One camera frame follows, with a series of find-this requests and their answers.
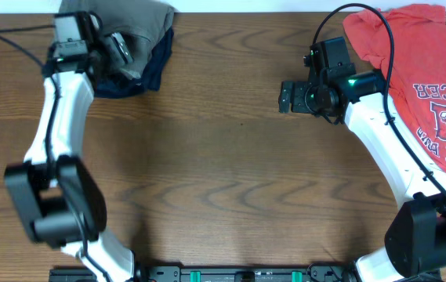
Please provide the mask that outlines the grey shorts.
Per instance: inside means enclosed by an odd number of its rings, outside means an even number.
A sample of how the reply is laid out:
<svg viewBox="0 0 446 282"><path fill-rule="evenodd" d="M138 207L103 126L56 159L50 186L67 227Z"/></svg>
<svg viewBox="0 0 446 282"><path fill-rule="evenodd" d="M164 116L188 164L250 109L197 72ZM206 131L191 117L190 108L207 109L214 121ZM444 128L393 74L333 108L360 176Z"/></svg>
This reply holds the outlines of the grey shorts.
<svg viewBox="0 0 446 282"><path fill-rule="evenodd" d="M61 13L93 12L102 20L102 34L119 33L131 52L132 62L111 64L113 72L128 79L141 78L153 48L172 26L175 9L154 0L63 0Z"/></svg>

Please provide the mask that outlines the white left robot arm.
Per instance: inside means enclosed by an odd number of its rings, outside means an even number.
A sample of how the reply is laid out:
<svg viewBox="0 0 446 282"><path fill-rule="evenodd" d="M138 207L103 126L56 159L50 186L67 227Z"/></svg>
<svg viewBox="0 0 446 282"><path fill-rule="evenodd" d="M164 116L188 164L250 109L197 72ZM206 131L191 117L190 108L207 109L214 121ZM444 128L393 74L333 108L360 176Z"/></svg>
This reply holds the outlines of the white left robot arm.
<svg viewBox="0 0 446 282"><path fill-rule="evenodd" d="M57 32L42 67L45 101L33 143L4 181L28 238L79 259L98 281L132 281L133 252L107 228L107 207L83 164L85 120L102 53Z"/></svg>

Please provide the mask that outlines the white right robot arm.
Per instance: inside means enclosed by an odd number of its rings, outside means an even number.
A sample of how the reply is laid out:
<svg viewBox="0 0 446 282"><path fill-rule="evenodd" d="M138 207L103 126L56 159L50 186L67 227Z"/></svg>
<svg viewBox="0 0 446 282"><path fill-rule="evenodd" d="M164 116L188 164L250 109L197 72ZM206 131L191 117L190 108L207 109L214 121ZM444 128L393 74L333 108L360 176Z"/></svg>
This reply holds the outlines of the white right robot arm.
<svg viewBox="0 0 446 282"><path fill-rule="evenodd" d="M282 82L279 111L345 124L374 158L397 203L383 247L350 266L328 267L333 280L439 281L446 267L446 172L419 148L385 89L378 70L324 69L308 81Z"/></svg>

